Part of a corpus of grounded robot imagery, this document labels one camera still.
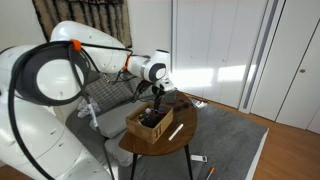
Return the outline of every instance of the black table leg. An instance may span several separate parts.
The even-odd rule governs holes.
[[[187,162],[188,162],[188,169],[189,169],[190,179],[193,180],[192,169],[191,169],[191,161],[190,161],[190,153],[189,153],[189,145],[188,144],[184,147],[184,150],[186,151],[186,158],[187,158]]]
[[[136,169],[136,163],[138,159],[138,154],[133,154],[133,162],[132,162],[132,169],[131,169],[131,180],[133,180],[134,170]]]

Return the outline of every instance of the white door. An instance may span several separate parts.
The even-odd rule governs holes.
[[[307,129],[320,107],[319,20],[277,122]]]
[[[176,1],[173,81],[238,107],[267,0]]]
[[[251,113],[276,120],[319,17],[319,0],[285,2]]]
[[[309,124],[307,129],[309,131],[312,131],[312,132],[320,134],[320,108],[319,108],[317,114],[312,119],[312,121]]]

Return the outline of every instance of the white stick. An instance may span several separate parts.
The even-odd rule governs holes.
[[[183,124],[180,124],[180,126],[173,132],[173,134],[169,137],[169,141],[171,141],[174,136],[180,131],[180,129],[183,127]]]

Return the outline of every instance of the wooden box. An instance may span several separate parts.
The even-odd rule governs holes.
[[[149,128],[136,122],[139,115],[144,113],[147,108],[153,109],[153,102],[142,104],[133,113],[128,115],[126,117],[126,124],[129,133],[154,144],[171,124],[173,119],[172,108],[165,104],[160,105],[160,108],[164,109],[167,114],[154,128]]]

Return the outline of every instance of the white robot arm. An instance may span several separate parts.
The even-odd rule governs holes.
[[[70,50],[70,39],[79,40],[85,51]],[[102,49],[101,46],[114,49]],[[75,61],[74,70],[70,68],[70,57]],[[15,94],[23,100],[15,98],[16,121],[34,159],[55,179],[79,179],[77,173],[85,179],[110,179],[77,138],[54,115],[36,105],[62,105],[75,100],[81,88],[74,72],[84,84],[90,57],[102,73],[118,72],[127,64],[129,72],[152,82],[162,91],[175,89],[168,78],[168,52],[158,50],[151,59],[131,57],[127,61],[124,46],[111,36],[79,23],[62,22],[55,27],[50,43],[12,47],[0,54],[2,161],[30,177],[43,179],[17,145],[9,123],[8,89],[20,63],[22,71],[17,75]]]

